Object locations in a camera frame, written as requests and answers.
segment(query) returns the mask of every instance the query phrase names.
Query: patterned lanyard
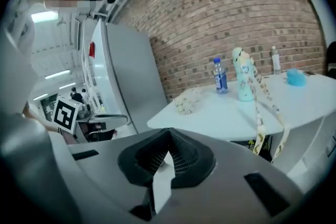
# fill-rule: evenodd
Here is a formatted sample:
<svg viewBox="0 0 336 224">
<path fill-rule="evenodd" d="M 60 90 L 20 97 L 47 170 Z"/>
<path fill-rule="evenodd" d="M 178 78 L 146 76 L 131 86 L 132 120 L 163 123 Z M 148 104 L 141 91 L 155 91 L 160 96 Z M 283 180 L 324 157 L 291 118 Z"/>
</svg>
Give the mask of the patterned lanyard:
<svg viewBox="0 0 336 224">
<path fill-rule="evenodd" d="M 240 67 L 243 73 L 243 76 L 245 77 L 245 81 L 247 81 L 247 83 L 250 86 L 251 92 L 254 96 L 254 102 L 255 102 L 255 109 L 256 109 L 256 114 L 257 114 L 257 139 L 256 139 L 256 143 L 255 143 L 255 147 L 253 149 L 253 152 L 257 155 L 259 155 L 260 150 L 262 148 L 262 144 L 264 143 L 265 140 L 265 136 L 266 136 L 266 127 L 264 125 L 264 121 L 263 118 L 261 117 L 261 114 L 258 110 L 258 106 L 257 106 L 257 91 L 256 91 L 256 87 L 253 85 L 253 80 L 251 77 L 249 77 L 248 75 L 248 70 L 249 68 L 246 66 L 246 59 L 250 59 L 253 71 L 254 71 L 254 77 L 256 78 L 256 80 L 258 81 L 261 89 L 263 90 L 263 93 L 266 95 L 268 101 L 271 103 L 272 105 L 272 109 L 275 111 L 276 115 L 277 115 L 277 119 L 278 121 L 281 123 L 282 127 L 283 127 L 283 136 L 281 138 L 280 144 L 278 145 L 274 157 L 271 161 L 271 163 L 274 161 L 274 159 L 276 157 L 278 157 L 281 153 L 281 151 L 283 150 L 283 147 L 285 145 L 285 142 L 289 136 L 289 132 L 290 132 L 290 126 L 285 124 L 282 118 L 282 115 L 280 113 L 280 110 L 278 109 L 278 107 L 272 102 L 273 98 L 271 97 L 267 86 L 263 80 L 263 78 L 261 77 L 261 75 L 258 73 L 257 68 L 255 67 L 254 64 L 254 60 L 252 57 L 249 56 L 249 54 L 245 53 L 244 57 L 241 57 L 239 55 L 238 57 L 238 61 L 240 63 Z"/>
</svg>

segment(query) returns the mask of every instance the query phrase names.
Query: white table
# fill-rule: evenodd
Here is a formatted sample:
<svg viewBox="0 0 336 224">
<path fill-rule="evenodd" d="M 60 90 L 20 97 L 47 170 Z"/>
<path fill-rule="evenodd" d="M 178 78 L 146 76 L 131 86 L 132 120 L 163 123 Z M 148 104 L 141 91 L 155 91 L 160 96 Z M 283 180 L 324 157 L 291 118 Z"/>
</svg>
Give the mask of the white table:
<svg viewBox="0 0 336 224">
<path fill-rule="evenodd" d="M 321 75 L 307 78 L 304 87 L 291 86 L 286 74 L 265 78 L 267 87 L 291 129 L 303 126 L 336 110 L 336 80 Z M 258 107 L 267 134 L 281 133 L 268 100 L 257 86 Z M 229 141 L 256 138 L 256 112 L 254 102 L 241 102 L 237 82 L 229 82 L 227 94 L 217 94 L 215 86 L 205 86 L 196 110 L 189 115 L 177 113 L 174 102 L 147 122 L 150 128 L 173 127 Z"/>
<path fill-rule="evenodd" d="M 317 183 L 316 179 L 309 179 L 311 182 L 307 187 L 307 178 L 317 165 L 321 165 L 321 159 L 328 163 L 326 146 L 336 132 L 336 80 L 321 75 L 306 79 L 304 87 L 295 87 L 286 82 L 285 73 L 265 77 L 274 104 L 281 110 L 285 124 L 291 128 L 285 147 L 273 165 L 286 173 L 303 192 Z M 283 128 L 260 87 L 256 86 L 266 133 L 273 135 L 273 156 Z M 227 94 L 217 94 L 214 85 L 202 87 L 201 100 L 192 114 L 178 114 L 174 102 L 171 102 L 147 125 L 154 129 L 184 129 L 227 141 L 255 139 L 255 103 L 239 101 L 236 81 L 229 82 L 228 88 Z"/>
</svg>

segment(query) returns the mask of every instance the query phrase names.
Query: black mesh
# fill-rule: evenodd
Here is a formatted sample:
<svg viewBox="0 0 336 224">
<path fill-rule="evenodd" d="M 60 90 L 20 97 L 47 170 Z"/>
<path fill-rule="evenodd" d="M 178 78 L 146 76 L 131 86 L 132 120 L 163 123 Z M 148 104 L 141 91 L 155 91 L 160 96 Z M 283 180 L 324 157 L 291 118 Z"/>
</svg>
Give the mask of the black mesh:
<svg viewBox="0 0 336 224">
<path fill-rule="evenodd" d="M 172 128 L 159 130 L 126 148 L 119 155 L 118 164 L 130 183 L 150 187 L 168 151 L 175 168 L 172 188 L 197 186 L 215 166 L 210 148 Z"/>
</svg>

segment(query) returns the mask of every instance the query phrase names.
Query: red object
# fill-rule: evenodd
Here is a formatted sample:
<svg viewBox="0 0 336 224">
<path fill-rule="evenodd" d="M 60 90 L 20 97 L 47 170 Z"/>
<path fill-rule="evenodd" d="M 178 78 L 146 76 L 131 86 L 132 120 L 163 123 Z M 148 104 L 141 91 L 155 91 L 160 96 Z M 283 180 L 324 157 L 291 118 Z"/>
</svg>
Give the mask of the red object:
<svg viewBox="0 0 336 224">
<path fill-rule="evenodd" d="M 95 44 L 94 44 L 94 42 L 92 41 L 91 43 L 90 43 L 90 49 L 89 49 L 89 56 L 91 56 L 92 58 L 95 58 L 94 56 L 95 56 L 95 53 L 94 53 L 94 46 L 95 46 Z"/>
</svg>

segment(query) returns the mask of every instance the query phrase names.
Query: water bottle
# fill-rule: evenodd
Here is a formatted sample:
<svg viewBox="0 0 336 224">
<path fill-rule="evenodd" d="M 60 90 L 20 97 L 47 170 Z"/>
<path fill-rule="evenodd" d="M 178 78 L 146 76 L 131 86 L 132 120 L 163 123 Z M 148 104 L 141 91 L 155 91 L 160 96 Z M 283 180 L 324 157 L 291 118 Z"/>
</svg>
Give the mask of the water bottle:
<svg viewBox="0 0 336 224">
<path fill-rule="evenodd" d="M 218 93 L 223 93 L 227 90 L 227 81 L 226 81 L 226 73 L 225 69 L 221 65 L 221 59 L 215 58 L 215 68 L 214 68 L 214 75 L 216 81 L 216 90 Z"/>
<path fill-rule="evenodd" d="M 275 46 L 272 47 L 272 60 L 273 60 L 274 74 L 275 75 L 281 74 L 280 54 Z"/>
</svg>

